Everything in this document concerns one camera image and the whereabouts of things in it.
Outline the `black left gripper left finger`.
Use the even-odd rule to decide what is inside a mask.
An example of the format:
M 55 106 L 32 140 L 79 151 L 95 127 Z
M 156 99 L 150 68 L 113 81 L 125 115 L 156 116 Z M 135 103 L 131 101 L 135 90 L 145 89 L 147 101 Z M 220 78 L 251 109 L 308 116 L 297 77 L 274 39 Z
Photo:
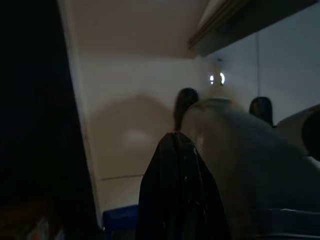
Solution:
M 173 134 L 159 141 L 143 175 L 138 200 L 137 240 L 175 240 L 177 159 Z

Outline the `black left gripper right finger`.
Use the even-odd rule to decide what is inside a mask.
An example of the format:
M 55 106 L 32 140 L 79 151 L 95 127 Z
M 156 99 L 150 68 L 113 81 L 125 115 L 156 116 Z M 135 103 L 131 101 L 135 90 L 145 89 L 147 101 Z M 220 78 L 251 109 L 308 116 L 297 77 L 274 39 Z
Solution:
M 181 183 L 180 238 L 229 240 L 231 233 L 216 181 L 195 144 L 174 134 Z

